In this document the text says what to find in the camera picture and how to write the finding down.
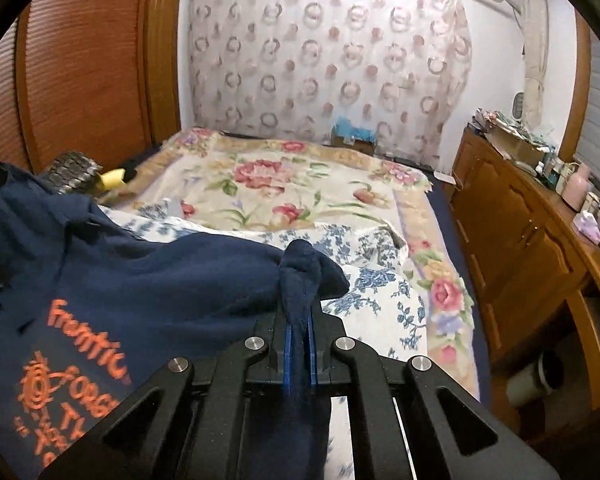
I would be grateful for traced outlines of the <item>small round fan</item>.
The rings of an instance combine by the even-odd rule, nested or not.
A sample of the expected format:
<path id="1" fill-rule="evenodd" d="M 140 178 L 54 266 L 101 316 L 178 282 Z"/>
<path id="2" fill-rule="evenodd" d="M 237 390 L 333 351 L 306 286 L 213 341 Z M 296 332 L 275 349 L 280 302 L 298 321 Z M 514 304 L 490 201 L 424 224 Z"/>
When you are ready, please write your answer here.
<path id="1" fill-rule="evenodd" d="M 524 92 L 517 92 L 514 96 L 512 103 L 512 117 L 516 122 L 522 121 L 522 115 L 524 114 Z"/>

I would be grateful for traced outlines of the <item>yellow plush toy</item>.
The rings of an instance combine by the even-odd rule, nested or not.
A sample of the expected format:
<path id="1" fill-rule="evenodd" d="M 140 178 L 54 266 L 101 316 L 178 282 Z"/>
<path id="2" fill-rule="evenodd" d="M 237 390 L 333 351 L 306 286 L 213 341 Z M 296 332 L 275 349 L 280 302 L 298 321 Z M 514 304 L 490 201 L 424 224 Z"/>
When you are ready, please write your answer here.
<path id="1" fill-rule="evenodd" d="M 102 192 L 109 192 L 124 183 L 125 170 L 123 168 L 109 170 L 103 174 L 99 174 L 98 177 L 98 188 Z"/>

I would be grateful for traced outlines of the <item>louvered wooden wardrobe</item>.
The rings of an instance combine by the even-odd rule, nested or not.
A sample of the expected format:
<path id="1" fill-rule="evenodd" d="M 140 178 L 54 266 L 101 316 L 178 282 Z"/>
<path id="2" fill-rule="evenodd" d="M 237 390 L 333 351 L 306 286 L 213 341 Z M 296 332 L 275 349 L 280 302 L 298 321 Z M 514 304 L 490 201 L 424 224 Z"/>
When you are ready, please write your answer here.
<path id="1" fill-rule="evenodd" d="M 181 127 L 180 0 L 31 0 L 0 40 L 0 162 L 107 169 Z"/>

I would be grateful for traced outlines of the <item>purple tissue pack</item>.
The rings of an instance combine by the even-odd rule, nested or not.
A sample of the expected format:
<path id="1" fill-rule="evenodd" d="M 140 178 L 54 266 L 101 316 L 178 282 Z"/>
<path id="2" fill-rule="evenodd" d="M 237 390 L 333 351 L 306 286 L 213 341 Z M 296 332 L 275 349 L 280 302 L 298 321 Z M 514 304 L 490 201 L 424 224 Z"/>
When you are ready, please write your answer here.
<path id="1" fill-rule="evenodd" d="M 587 210 L 578 212 L 573 220 L 574 228 L 594 245 L 600 244 L 600 228 L 594 214 Z"/>

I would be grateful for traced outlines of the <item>blue item box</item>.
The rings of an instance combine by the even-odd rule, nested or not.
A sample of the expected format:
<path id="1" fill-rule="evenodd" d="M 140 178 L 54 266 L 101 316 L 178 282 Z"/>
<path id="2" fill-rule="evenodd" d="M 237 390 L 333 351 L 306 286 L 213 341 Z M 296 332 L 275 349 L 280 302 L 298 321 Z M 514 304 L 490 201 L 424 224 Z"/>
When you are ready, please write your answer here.
<path id="1" fill-rule="evenodd" d="M 350 148 L 372 156 L 376 146 L 376 133 L 374 130 L 354 126 L 349 119 L 339 117 L 332 127 L 330 144 L 334 148 Z"/>

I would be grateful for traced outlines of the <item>pink thermos bottle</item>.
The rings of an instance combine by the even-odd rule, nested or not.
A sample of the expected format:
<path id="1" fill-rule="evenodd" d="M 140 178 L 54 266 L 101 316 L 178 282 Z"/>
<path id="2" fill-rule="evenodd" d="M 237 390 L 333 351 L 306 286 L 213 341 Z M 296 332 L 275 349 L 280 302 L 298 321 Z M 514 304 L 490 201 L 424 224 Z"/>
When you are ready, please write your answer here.
<path id="1" fill-rule="evenodd" d="M 562 200 L 574 211 L 579 211 L 588 194 L 588 177 L 590 168 L 585 164 L 580 164 L 569 177 L 564 190 L 562 191 Z"/>

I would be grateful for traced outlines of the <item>wooden sideboard cabinet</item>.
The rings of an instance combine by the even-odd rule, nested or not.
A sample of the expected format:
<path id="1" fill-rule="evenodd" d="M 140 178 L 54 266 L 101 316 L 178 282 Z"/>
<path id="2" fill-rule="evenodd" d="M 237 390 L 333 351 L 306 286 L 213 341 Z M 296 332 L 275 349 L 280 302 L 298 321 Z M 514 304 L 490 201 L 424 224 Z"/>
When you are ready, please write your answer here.
<path id="1" fill-rule="evenodd" d="M 505 366 L 567 307 L 600 408 L 600 248 L 573 226 L 558 195 L 465 128 L 453 166 L 451 209 L 486 331 Z"/>

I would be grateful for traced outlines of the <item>circle-patterned sheer curtain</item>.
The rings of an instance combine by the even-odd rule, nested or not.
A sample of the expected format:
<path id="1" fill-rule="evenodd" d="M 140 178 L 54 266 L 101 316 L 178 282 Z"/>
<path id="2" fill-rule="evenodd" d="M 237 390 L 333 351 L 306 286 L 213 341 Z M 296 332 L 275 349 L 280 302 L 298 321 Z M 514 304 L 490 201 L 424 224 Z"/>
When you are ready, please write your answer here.
<path id="1" fill-rule="evenodd" d="M 472 45 L 462 0 L 190 0 L 197 125 L 325 143 L 362 133 L 437 167 Z"/>

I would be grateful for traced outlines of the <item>cardboard box with clutter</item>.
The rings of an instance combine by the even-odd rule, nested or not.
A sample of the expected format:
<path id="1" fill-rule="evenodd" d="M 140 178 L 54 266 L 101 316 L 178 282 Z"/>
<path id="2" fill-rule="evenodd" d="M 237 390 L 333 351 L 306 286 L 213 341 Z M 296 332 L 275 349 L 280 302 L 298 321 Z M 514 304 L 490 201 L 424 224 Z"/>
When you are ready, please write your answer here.
<path id="1" fill-rule="evenodd" d="M 553 148 L 535 139 L 525 128 L 516 122 L 502 117 L 500 112 L 488 112 L 483 108 L 476 110 L 474 118 L 486 140 L 504 157 L 535 167 Z"/>

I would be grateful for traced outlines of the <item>grey waste bin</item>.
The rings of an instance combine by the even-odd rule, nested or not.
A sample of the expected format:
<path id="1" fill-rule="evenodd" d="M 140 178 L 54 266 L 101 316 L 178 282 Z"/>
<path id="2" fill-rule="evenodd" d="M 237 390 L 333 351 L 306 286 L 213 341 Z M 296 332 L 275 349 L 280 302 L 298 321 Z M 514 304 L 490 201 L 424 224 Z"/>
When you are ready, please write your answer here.
<path id="1" fill-rule="evenodd" d="M 545 352 L 536 361 L 509 378 L 506 396 L 513 408 L 549 396 L 562 388 L 565 381 L 565 365 L 556 354 Z"/>

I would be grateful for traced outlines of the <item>navy printed t-shirt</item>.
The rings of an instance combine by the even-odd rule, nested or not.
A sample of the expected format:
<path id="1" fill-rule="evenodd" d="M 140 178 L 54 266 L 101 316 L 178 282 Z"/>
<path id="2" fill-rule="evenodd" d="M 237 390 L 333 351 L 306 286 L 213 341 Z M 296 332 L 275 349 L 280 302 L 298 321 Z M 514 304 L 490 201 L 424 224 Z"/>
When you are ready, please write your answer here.
<path id="1" fill-rule="evenodd" d="M 0 164 L 0 454 L 34 479 L 177 356 L 211 358 L 257 320 L 289 323 L 285 396 L 314 304 L 344 296 L 340 266 L 304 240 L 285 249 L 208 233 L 148 242 L 91 198 Z"/>

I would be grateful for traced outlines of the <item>floral beige bedspread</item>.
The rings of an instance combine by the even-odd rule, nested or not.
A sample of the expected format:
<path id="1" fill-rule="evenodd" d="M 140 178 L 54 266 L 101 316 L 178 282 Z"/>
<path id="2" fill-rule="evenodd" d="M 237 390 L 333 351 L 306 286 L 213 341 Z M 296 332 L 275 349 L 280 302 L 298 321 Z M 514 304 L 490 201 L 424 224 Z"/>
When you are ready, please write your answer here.
<path id="1" fill-rule="evenodd" d="M 220 231 L 300 230 L 319 223 L 389 228 L 406 256 L 407 281 L 428 300 L 428 356 L 477 393 L 474 302 L 432 206 L 435 190 L 415 168 L 346 148 L 242 140 L 195 128 L 167 140 L 102 204 Z"/>

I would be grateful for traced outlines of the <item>beige tied window curtain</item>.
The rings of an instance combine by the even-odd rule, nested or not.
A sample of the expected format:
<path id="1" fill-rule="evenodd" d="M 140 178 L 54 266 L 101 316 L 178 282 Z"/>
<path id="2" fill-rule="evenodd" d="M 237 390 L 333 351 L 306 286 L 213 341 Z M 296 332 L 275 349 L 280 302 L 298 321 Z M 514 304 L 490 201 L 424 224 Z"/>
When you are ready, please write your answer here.
<path id="1" fill-rule="evenodd" d="M 542 122 L 550 22 L 547 0 L 520 0 L 520 7 L 524 34 L 522 122 L 534 129 Z"/>

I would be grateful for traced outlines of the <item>blue floral white sheet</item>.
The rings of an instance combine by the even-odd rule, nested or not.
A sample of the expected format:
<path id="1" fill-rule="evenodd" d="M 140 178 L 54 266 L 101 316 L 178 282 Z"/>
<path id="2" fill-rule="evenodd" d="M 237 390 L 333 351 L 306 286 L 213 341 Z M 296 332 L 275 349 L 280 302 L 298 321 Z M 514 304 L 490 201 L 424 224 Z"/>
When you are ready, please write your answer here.
<path id="1" fill-rule="evenodd" d="M 357 229 L 319 223 L 313 228 L 275 232 L 220 231 L 176 217 L 147 218 L 99 206 L 106 216 L 139 238 L 166 243 L 193 232 L 253 240 L 279 249 L 293 240 L 306 240 L 341 266 L 349 291 L 325 300 L 322 309 L 343 320 L 350 338 L 365 342 L 380 355 L 407 361 L 427 353 L 428 300 L 403 272 L 406 256 L 384 226 Z M 348 401 L 332 399 L 324 479 L 354 479 Z"/>

